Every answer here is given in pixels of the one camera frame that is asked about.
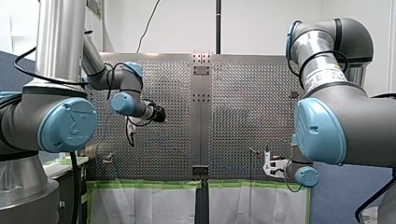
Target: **end effector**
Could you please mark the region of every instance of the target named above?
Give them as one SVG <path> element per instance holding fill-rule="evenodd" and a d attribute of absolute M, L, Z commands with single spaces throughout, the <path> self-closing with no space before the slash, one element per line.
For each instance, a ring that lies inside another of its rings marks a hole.
<path fill-rule="evenodd" d="M 285 181 L 292 179 L 305 188 L 316 186 L 319 182 L 318 171 L 312 167 L 313 162 L 301 153 L 295 134 L 291 142 L 291 155 L 291 159 L 271 157 L 271 152 L 266 150 L 262 169 L 266 175 L 285 178 Z"/>

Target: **wire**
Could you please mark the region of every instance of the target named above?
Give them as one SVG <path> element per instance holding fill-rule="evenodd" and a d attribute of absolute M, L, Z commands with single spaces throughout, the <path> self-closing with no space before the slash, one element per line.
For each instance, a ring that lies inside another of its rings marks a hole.
<path fill-rule="evenodd" d="M 86 32 L 84 32 L 84 35 L 86 35 L 86 34 L 91 34 L 91 33 L 92 33 L 92 31 L 86 31 Z M 55 84 L 60 84 L 60 85 L 72 85 L 72 86 L 85 86 L 85 85 L 89 85 L 89 84 L 90 84 L 90 83 L 88 83 L 88 82 L 70 82 L 70 81 L 62 81 L 62 80 L 55 79 L 55 78 L 51 78 L 51 77 L 43 77 L 43 76 L 41 76 L 41 75 L 39 75 L 39 74 L 26 71 L 25 69 L 23 69 L 22 67 L 20 67 L 20 66 L 18 65 L 18 62 L 19 62 L 20 60 L 22 60 L 23 58 L 25 58 L 26 56 L 28 56 L 29 54 L 33 53 L 35 50 L 36 50 L 36 47 L 34 47 L 34 48 L 32 48 L 32 49 L 30 49 L 30 50 L 24 52 L 22 55 L 18 56 L 18 57 L 15 59 L 15 61 L 14 61 L 14 67 L 15 67 L 18 71 L 24 73 L 25 75 L 28 75 L 29 77 L 36 77 L 36 78 L 43 79 L 43 80 L 46 80 L 46 81 L 48 81 L 48 82 L 52 82 L 52 83 L 55 83 Z"/>
<path fill-rule="evenodd" d="M 152 101 L 152 100 L 150 100 L 150 99 L 143 99 L 144 101 L 149 101 L 149 104 L 148 105 L 151 105 L 151 106 L 153 106 L 153 107 L 155 107 L 156 106 L 156 104 L 154 103 L 154 101 Z M 144 123 L 144 124 L 138 124 L 138 123 L 133 123 L 132 121 L 131 121 L 131 119 L 127 116 L 126 117 L 127 119 L 126 119 L 126 125 L 127 125 L 127 127 L 128 127 L 128 123 L 132 123 L 134 126 L 136 126 L 136 127 L 145 127 L 145 126 L 148 126 L 152 121 L 154 121 L 155 120 L 155 117 L 154 118 L 151 118 L 151 119 L 149 119 L 148 120 L 148 122 L 146 122 L 146 123 Z"/>
<path fill-rule="evenodd" d="M 300 187 L 297 188 L 297 189 L 292 189 L 292 188 L 289 186 L 289 182 L 288 182 L 288 178 L 289 178 L 289 176 L 288 176 L 289 165 L 290 165 L 290 159 L 288 160 L 288 163 L 286 163 L 285 173 L 284 173 L 284 175 L 283 175 L 284 178 L 285 178 L 285 184 L 286 184 L 286 187 L 288 187 L 288 189 L 289 189 L 291 192 L 297 193 L 298 191 L 300 191 L 300 190 L 303 188 L 303 186 L 300 185 Z"/>
<path fill-rule="evenodd" d="M 111 69 L 108 70 L 107 73 L 106 73 L 106 84 L 107 84 L 107 87 L 108 87 L 107 100 L 109 100 L 109 99 L 110 99 L 110 95 L 111 95 L 111 91 L 112 91 L 112 88 L 113 88 L 113 81 L 114 81 L 115 74 L 114 74 L 114 67 L 113 67 L 113 65 L 111 65 L 110 63 L 105 63 L 105 66 L 106 66 L 106 65 L 111 67 Z M 110 81 L 108 80 L 108 74 L 109 74 L 110 72 L 112 73 L 112 74 L 111 74 L 111 83 L 110 83 Z"/>
<path fill-rule="evenodd" d="M 384 94 L 379 94 L 377 96 L 373 96 L 372 98 L 396 98 L 396 93 L 384 93 Z"/>
<path fill-rule="evenodd" d="M 291 61 L 291 47 L 292 47 L 291 43 L 293 41 L 294 30 L 295 30 L 296 26 L 298 24 L 300 24 L 300 23 L 302 23 L 302 21 L 295 21 L 293 23 L 293 25 L 291 26 L 290 32 L 288 33 L 289 41 L 288 41 L 288 48 L 287 48 L 287 51 L 286 51 L 286 58 L 288 60 L 288 68 L 295 76 L 299 76 L 299 75 L 298 75 L 298 73 L 296 73 L 293 70 L 293 68 L 291 67 L 291 63 L 290 63 L 290 61 Z"/>
<path fill-rule="evenodd" d="M 146 25 L 146 30 L 145 30 L 145 32 L 142 34 L 142 36 L 140 37 L 139 46 L 137 47 L 136 53 L 139 52 L 140 47 L 142 46 L 142 40 L 143 40 L 143 38 L 145 37 L 146 33 L 148 32 L 149 24 L 150 24 L 150 22 L 151 22 L 152 17 L 154 16 L 155 10 L 157 9 L 157 6 L 158 6 L 158 4 L 160 3 L 160 1 L 161 1 L 161 0 L 158 0 L 158 1 L 157 1 L 157 3 L 155 4 L 154 9 L 153 9 L 152 12 L 151 12 L 151 16 L 150 16 L 149 19 L 148 19 L 148 24 Z"/>
<path fill-rule="evenodd" d="M 344 66 L 344 69 L 343 69 L 343 73 L 345 73 L 345 72 L 347 71 L 347 69 L 348 69 L 348 67 L 349 67 L 349 61 L 348 61 L 348 59 L 347 59 L 347 56 L 346 56 L 345 54 L 343 54 L 342 52 L 337 51 L 337 50 L 333 50 L 333 49 L 324 50 L 324 51 L 321 51 L 321 52 L 316 52 L 316 53 L 312 54 L 311 56 L 309 56 L 309 57 L 305 60 L 305 62 L 303 63 L 303 65 L 301 65 L 301 67 L 300 67 L 300 72 L 299 72 L 299 74 L 298 74 L 298 78 L 299 78 L 300 86 L 301 86 L 302 89 L 304 89 L 304 84 L 303 84 L 303 71 L 304 71 L 306 65 L 307 65 L 311 60 L 313 60 L 313 59 L 315 59 L 316 57 L 318 57 L 320 54 L 326 54 L 326 53 L 336 54 L 336 55 L 340 56 L 341 58 L 343 58 L 343 60 L 345 61 L 345 66 Z"/>
<path fill-rule="evenodd" d="M 126 135 L 126 139 L 128 139 L 128 143 L 131 147 L 134 147 L 134 142 L 131 140 L 131 138 L 129 137 L 129 133 L 128 133 L 128 119 L 125 120 L 125 135 Z"/>
<path fill-rule="evenodd" d="M 75 152 L 70 152 L 70 159 L 72 161 L 73 168 L 73 187 L 74 187 L 74 202 L 73 202 L 73 215 L 72 224 L 78 223 L 78 210 L 81 204 L 81 193 L 80 193 L 80 175 L 77 163 L 77 157 Z"/>
<path fill-rule="evenodd" d="M 132 73 L 137 77 L 137 79 L 140 82 L 140 85 L 142 86 L 142 88 L 140 90 L 143 90 L 143 78 L 137 74 L 136 70 L 134 70 L 131 66 L 129 66 L 126 63 L 116 63 L 114 65 L 114 70 L 116 70 L 117 66 L 120 66 L 120 65 L 125 66 L 132 71 Z"/>
<path fill-rule="evenodd" d="M 361 212 L 364 208 L 366 208 L 370 203 L 373 203 L 376 199 L 378 199 L 382 194 L 384 194 L 387 190 L 389 190 L 396 183 L 396 177 L 393 177 L 384 187 L 382 187 L 379 191 L 377 191 L 373 196 L 371 196 L 366 202 L 364 202 L 358 209 L 355 211 L 356 220 L 361 223 Z"/>

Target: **black cable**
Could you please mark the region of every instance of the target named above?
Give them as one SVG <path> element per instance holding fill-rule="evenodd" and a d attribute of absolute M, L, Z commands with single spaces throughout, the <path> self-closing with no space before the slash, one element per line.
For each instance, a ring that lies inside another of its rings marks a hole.
<path fill-rule="evenodd" d="M 157 9 L 157 6 L 158 6 L 158 4 L 160 3 L 160 1 L 161 1 L 161 0 L 158 0 L 158 1 L 157 1 L 157 3 L 155 4 L 154 9 L 153 9 L 152 12 L 151 12 L 151 16 L 150 16 L 149 19 L 148 19 L 148 24 L 146 25 L 146 30 L 145 30 L 145 32 L 142 34 L 142 36 L 140 36 L 139 46 L 137 47 L 136 53 L 139 52 L 140 47 L 142 46 L 142 40 L 143 40 L 143 38 L 145 37 L 146 33 L 148 32 L 149 24 L 150 24 L 150 22 L 151 22 L 152 17 L 154 16 L 155 10 Z"/>
<path fill-rule="evenodd" d="M 301 65 L 301 67 L 300 67 L 300 72 L 299 72 L 299 74 L 298 74 L 298 78 L 299 78 L 300 86 L 301 86 L 302 89 L 304 89 L 304 84 L 303 84 L 303 71 L 304 71 L 306 65 L 307 65 L 309 62 L 311 62 L 311 60 L 313 60 L 313 59 L 315 59 L 316 57 L 318 57 L 320 54 L 326 54 L 326 53 L 336 54 L 336 55 L 340 56 L 341 58 L 343 58 L 343 60 L 345 61 L 345 66 L 344 66 L 344 69 L 343 69 L 343 73 L 345 73 L 345 72 L 347 71 L 347 69 L 348 69 L 348 67 L 349 67 L 349 61 L 348 61 L 348 59 L 347 59 L 347 56 L 346 56 L 345 54 L 343 54 L 342 52 L 337 51 L 337 50 L 333 50 L 333 49 L 324 50 L 324 51 L 321 51 L 321 52 L 316 52 L 316 53 L 312 54 L 311 56 L 309 56 L 309 57 L 305 60 L 305 62 Z"/>
<path fill-rule="evenodd" d="M 87 77 L 96 77 L 96 76 L 99 76 L 99 75 L 101 75 L 102 73 L 104 73 L 106 71 L 106 67 L 104 66 L 103 67 L 103 69 L 102 70 L 100 70 L 99 72 L 97 72 L 97 73 L 93 73 L 93 74 L 87 74 Z"/>
<path fill-rule="evenodd" d="M 373 203 L 376 199 L 378 199 L 382 194 L 384 194 L 387 190 L 389 190 L 396 183 L 396 177 L 393 177 L 384 187 L 382 187 L 379 191 L 377 191 L 373 196 L 371 196 L 366 202 L 364 202 L 359 208 L 355 211 L 356 220 L 361 223 L 361 212 L 368 205 Z"/>
<path fill-rule="evenodd" d="M 290 166 L 290 161 L 291 161 L 291 159 L 289 159 L 289 160 L 288 160 L 288 163 L 286 163 L 285 173 L 284 173 L 283 177 L 284 177 L 284 179 L 285 179 L 286 187 L 288 187 L 288 189 L 289 189 L 291 192 L 297 193 L 298 191 L 300 191 L 300 190 L 303 188 L 303 185 L 299 184 L 300 187 L 297 188 L 297 189 L 292 189 L 291 186 L 289 185 L 288 178 L 290 178 L 290 177 L 288 176 L 288 169 L 289 169 L 289 166 Z"/>
<path fill-rule="evenodd" d="M 282 168 L 278 168 L 278 169 L 276 169 L 276 170 L 270 171 L 270 174 L 271 174 L 271 175 L 274 175 L 274 174 L 276 174 L 276 172 L 285 172 L 285 170 L 282 169 Z"/>
<path fill-rule="evenodd" d="M 107 87 L 108 87 L 108 93 L 107 93 L 107 100 L 109 100 L 110 99 L 110 95 L 111 95 L 111 91 L 112 91 L 112 88 L 113 88 L 113 80 L 114 80 L 114 77 L 115 77 L 115 72 L 114 72 L 114 67 L 113 67 L 113 65 L 111 65 L 110 63 L 105 63 L 105 66 L 110 66 L 110 70 L 108 70 L 107 71 L 107 73 L 106 73 L 106 84 L 107 84 Z M 109 73 L 112 73 L 111 75 L 111 83 L 110 83 L 110 81 L 108 80 L 108 74 Z"/>
<path fill-rule="evenodd" d="M 373 96 L 372 98 L 390 98 L 390 97 L 396 98 L 396 93 L 389 92 L 389 93 L 379 94 L 377 96 Z"/>
<path fill-rule="evenodd" d="M 295 22 L 292 24 L 292 26 L 291 26 L 291 28 L 290 28 L 290 32 L 288 33 L 288 36 L 289 36 L 290 38 L 289 38 L 289 41 L 288 41 L 288 49 L 287 49 L 287 51 L 286 51 L 286 59 L 288 60 L 288 68 L 289 68 L 289 70 L 290 70 L 295 76 L 299 76 L 299 75 L 298 75 L 298 73 L 296 73 L 296 72 L 293 70 L 293 68 L 291 67 L 291 63 L 290 63 L 290 61 L 291 61 L 291 47 L 292 47 L 292 41 L 293 41 L 294 30 L 295 30 L 296 26 L 297 26 L 298 24 L 300 24 L 300 23 L 302 23 L 302 21 L 295 21 Z"/>
<path fill-rule="evenodd" d="M 73 168 L 73 187 L 74 187 L 74 202 L 73 202 L 73 215 L 72 224 L 78 223 L 78 210 L 81 204 L 81 193 L 80 193 L 80 175 L 77 163 L 77 157 L 75 152 L 70 152 L 70 160 L 72 161 Z"/>
<path fill-rule="evenodd" d="M 140 82 L 140 85 L 142 86 L 142 88 L 140 90 L 143 90 L 143 78 L 137 74 L 136 70 L 134 70 L 131 66 L 129 66 L 126 63 L 116 63 L 114 65 L 114 70 L 116 70 L 117 66 L 120 66 L 120 65 L 125 66 L 132 71 L 132 73 L 137 77 L 137 79 Z"/>
<path fill-rule="evenodd" d="M 85 34 L 91 34 L 91 33 L 92 33 L 92 31 L 87 31 L 87 32 L 84 32 L 84 35 L 85 35 Z M 32 48 L 32 49 L 30 49 L 30 50 L 24 52 L 22 55 L 18 56 L 18 57 L 15 59 L 15 61 L 14 61 L 14 67 L 15 67 L 18 71 L 24 73 L 25 75 L 28 75 L 28 76 L 30 76 L 30 77 L 36 77 L 36 78 L 39 78 L 39 79 L 43 79 L 43 80 L 46 80 L 46 81 L 48 81 L 48 82 L 52 82 L 52 83 L 55 83 L 55 84 L 60 84 L 60 85 L 72 85 L 72 86 L 85 86 L 85 85 L 88 85 L 88 84 L 89 84 L 88 82 L 70 82 L 70 81 L 62 81 L 62 80 L 55 79 L 55 78 L 51 78 L 51 77 L 43 77 L 43 76 L 41 76 L 41 75 L 39 75 L 39 74 L 26 71 L 25 69 L 23 69 L 22 67 L 20 67 L 20 66 L 18 65 L 18 62 L 19 62 L 20 60 L 22 60 L 23 58 L 25 58 L 26 56 L 28 56 L 29 54 L 33 53 L 35 50 L 36 50 L 36 47 L 34 47 L 34 48 Z"/>
<path fill-rule="evenodd" d="M 129 138 L 129 133 L 128 133 L 128 120 L 125 120 L 125 135 L 126 135 L 126 139 L 128 139 L 128 143 L 131 147 L 134 147 L 134 142 L 131 140 L 131 138 Z"/>

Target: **vertical metal post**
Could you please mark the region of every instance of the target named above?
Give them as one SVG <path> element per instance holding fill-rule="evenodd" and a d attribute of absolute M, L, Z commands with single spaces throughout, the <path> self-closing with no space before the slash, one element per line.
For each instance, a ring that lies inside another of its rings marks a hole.
<path fill-rule="evenodd" d="M 216 54 L 221 54 L 221 0 L 216 0 Z"/>
<path fill-rule="evenodd" d="M 192 176 L 194 179 L 202 181 L 202 185 L 196 190 L 195 201 L 195 220 L 196 224 L 209 223 L 209 189 L 208 189 L 208 138 L 209 138 L 209 122 L 211 113 L 211 67 L 209 54 L 193 55 L 193 80 L 199 82 L 199 86 L 193 85 L 192 92 L 196 92 L 192 96 L 193 105 L 191 111 L 199 109 L 197 119 L 199 125 L 192 126 L 193 132 L 198 132 L 199 139 L 199 163 L 194 160 L 192 164 Z"/>
<path fill-rule="evenodd" d="M 40 76 L 80 81 L 85 5 L 84 0 L 40 1 L 35 55 L 35 71 Z"/>

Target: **white wall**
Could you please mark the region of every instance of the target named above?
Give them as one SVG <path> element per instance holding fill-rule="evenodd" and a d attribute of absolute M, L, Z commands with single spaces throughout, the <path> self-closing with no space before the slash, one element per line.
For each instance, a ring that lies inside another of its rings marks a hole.
<path fill-rule="evenodd" d="M 36 45 L 39 3 L 36 0 L 0 0 L 0 50 L 16 55 Z M 102 23 L 87 9 L 87 30 L 94 30 L 93 43 L 102 49 Z M 32 53 L 27 58 L 34 60 Z"/>
<path fill-rule="evenodd" d="M 156 1 L 105 1 L 105 24 L 114 51 L 136 52 Z M 216 0 L 162 0 L 140 52 L 214 52 L 215 13 Z M 321 1 L 222 1 L 222 53 L 282 55 L 286 32 L 296 18 L 320 20 Z"/>
<path fill-rule="evenodd" d="M 391 91 L 389 67 L 395 63 L 389 60 L 392 10 L 392 0 L 323 0 L 324 20 L 339 17 L 355 19 L 369 30 L 374 40 L 374 60 L 368 66 L 364 85 L 369 95 Z"/>
<path fill-rule="evenodd" d="M 284 55 L 290 25 L 320 19 L 318 0 L 223 0 L 221 53 Z"/>
<path fill-rule="evenodd" d="M 157 0 L 105 1 L 106 29 L 116 52 L 136 52 Z M 215 49 L 213 0 L 162 0 L 140 52 L 184 53 Z"/>

